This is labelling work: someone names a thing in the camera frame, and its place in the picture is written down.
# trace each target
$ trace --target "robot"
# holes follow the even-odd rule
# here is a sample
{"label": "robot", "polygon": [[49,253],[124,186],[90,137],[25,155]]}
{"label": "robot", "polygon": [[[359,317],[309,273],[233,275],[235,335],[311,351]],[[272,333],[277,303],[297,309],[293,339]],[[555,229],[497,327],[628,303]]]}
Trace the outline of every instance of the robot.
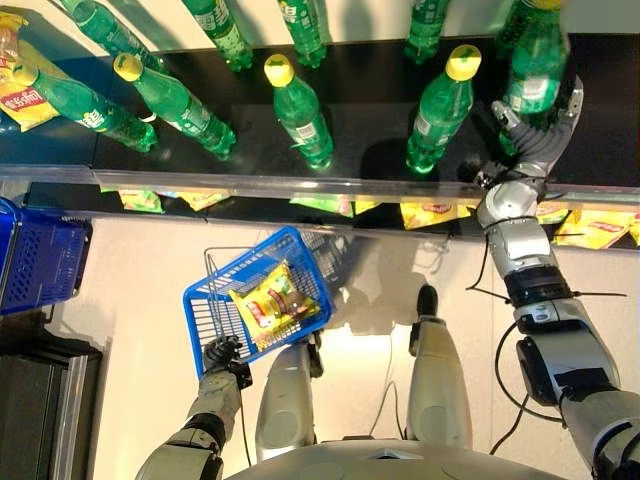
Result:
{"label": "robot", "polygon": [[[534,216],[580,117],[582,98],[576,79],[567,107],[546,132],[493,102],[495,117],[521,156],[511,169],[488,165],[477,174],[486,189],[477,218],[524,335],[516,348],[529,396],[557,409],[595,479],[640,479],[640,396],[620,390],[615,362]],[[435,290],[423,287],[409,348],[416,360],[406,439],[317,444],[310,388],[311,378],[321,374],[317,346],[296,343],[279,354],[269,373],[256,430],[258,463],[230,478],[558,478],[470,450],[462,368],[436,309]],[[235,338],[207,346],[207,370],[186,424],[151,454],[137,480],[222,478],[220,454],[233,432],[240,389],[251,383],[237,348]]]}

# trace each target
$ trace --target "robotic hand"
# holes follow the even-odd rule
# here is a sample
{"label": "robotic hand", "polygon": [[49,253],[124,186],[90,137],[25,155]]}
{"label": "robotic hand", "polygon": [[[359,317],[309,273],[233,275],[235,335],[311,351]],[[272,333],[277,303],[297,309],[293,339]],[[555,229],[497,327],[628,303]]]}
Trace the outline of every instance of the robotic hand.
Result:
{"label": "robotic hand", "polygon": [[503,278],[519,331],[517,354],[529,395],[555,406],[597,479],[640,478],[640,396],[620,391],[615,362],[582,303],[562,277],[547,236],[535,219],[546,178],[580,116],[579,78],[554,128],[521,122],[502,102],[492,110],[521,157],[512,170],[484,169],[488,188],[478,221]]}
{"label": "robotic hand", "polygon": [[205,347],[205,374],[187,423],[157,448],[136,480],[222,478],[222,447],[233,432],[240,390],[251,385],[249,367],[238,361],[238,338],[220,338]]}

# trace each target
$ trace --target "yellow bottle cap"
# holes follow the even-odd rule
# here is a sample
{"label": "yellow bottle cap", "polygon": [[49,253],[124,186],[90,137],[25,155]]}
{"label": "yellow bottle cap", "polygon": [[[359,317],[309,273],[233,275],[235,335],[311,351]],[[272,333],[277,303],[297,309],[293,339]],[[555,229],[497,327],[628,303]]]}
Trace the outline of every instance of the yellow bottle cap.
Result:
{"label": "yellow bottle cap", "polygon": [[276,53],[264,62],[264,73],[274,87],[284,87],[293,80],[294,72],[289,59],[281,53]]}
{"label": "yellow bottle cap", "polygon": [[454,48],[449,55],[445,72],[452,80],[463,82],[473,78],[481,61],[480,50],[473,45],[460,45]]}
{"label": "yellow bottle cap", "polygon": [[24,60],[18,60],[13,66],[13,79],[22,85],[33,85],[40,75],[38,67]]}
{"label": "yellow bottle cap", "polygon": [[135,82],[144,71],[144,65],[138,57],[130,53],[121,53],[113,61],[113,69],[127,82]]}
{"label": "yellow bottle cap", "polygon": [[539,10],[560,10],[567,3],[567,0],[533,0],[534,8]]}

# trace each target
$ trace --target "robot leg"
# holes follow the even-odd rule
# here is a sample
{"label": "robot leg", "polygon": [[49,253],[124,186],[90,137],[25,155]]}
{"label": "robot leg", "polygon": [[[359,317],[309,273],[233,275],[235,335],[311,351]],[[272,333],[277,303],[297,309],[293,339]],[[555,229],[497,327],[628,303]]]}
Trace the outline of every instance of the robot leg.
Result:
{"label": "robot leg", "polygon": [[443,320],[436,317],[437,294],[420,290],[418,322],[409,351],[416,357],[409,392],[407,439],[471,448],[471,415],[462,366]]}

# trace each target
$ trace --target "black shelf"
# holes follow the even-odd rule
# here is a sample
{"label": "black shelf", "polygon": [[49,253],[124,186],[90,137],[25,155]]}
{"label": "black shelf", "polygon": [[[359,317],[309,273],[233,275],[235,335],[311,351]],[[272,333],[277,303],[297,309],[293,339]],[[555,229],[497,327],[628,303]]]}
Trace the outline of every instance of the black shelf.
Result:
{"label": "black shelf", "polygon": [[[574,72],[580,75],[585,103],[574,138],[553,172],[551,189],[565,194],[565,199],[574,205],[628,206],[638,201],[638,39],[638,35],[571,36],[568,76]],[[477,45],[484,55],[474,80],[476,102],[445,158],[422,178],[404,165],[406,138],[416,104],[424,86],[443,70],[449,52],[465,42]],[[500,155],[488,105],[500,97],[507,77],[506,65],[493,59],[492,40],[488,37],[445,38],[436,57],[420,67],[404,57],[402,47],[402,41],[336,44],[329,46],[320,68],[295,65],[318,93],[333,132],[334,162],[322,172],[308,168],[299,153],[290,148],[290,140],[272,113],[272,90],[261,65],[274,52],[283,52],[294,60],[290,46],[256,49],[254,68],[240,74],[231,72],[215,50],[164,55],[175,76],[229,121],[238,134],[238,144],[227,162],[219,161],[160,120],[154,122],[160,142],[147,155],[102,136],[96,139],[87,129],[66,122],[64,135],[53,131],[52,123],[34,129],[33,134],[19,136],[19,148],[11,158],[37,157],[31,165],[42,159],[56,165],[72,159],[68,163],[76,165],[83,158],[91,167],[91,179],[64,180],[67,183],[173,190],[214,188],[231,195],[273,198],[296,194],[343,194],[386,202],[479,198],[482,192],[462,182],[458,170],[467,159],[486,161]],[[85,61],[100,74],[92,76],[91,68],[83,70]],[[74,76],[82,73],[79,79],[94,87],[99,84],[110,98],[132,112],[148,115],[133,87],[105,72],[105,65],[108,66],[107,59],[77,60],[72,65],[74,71],[68,71]],[[569,82],[564,86],[570,90]],[[39,129],[44,129],[41,134],[37,134]],[[48,136],[49,143],[42,136]],[[66,150],[56,148],[59,145],[55,142],[64,145],[65,141]],[[37,155],[20,154],[34,149]],[[61,181],[58,176],[47,180]]]}

